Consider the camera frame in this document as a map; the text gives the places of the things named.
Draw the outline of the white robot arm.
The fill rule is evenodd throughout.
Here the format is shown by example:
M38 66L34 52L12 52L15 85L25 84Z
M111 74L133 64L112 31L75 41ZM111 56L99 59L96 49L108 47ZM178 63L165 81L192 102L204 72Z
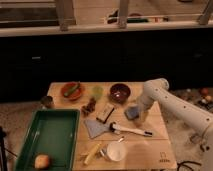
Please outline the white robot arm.
M169 83L164 78L145 81L137 105L144 115L157 101L206 141L201 171L213 171L213 114L168 92Z

